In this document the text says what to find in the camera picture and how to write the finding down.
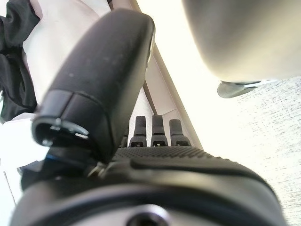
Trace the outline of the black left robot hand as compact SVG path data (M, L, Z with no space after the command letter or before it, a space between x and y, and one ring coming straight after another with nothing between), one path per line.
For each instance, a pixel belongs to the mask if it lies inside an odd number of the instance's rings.
M32 121L45 159L22 170L13 226L285 226L268 183L190 145L147 147L138 118L121 147L151 56L155 25L118 9L97 21L59 70Z

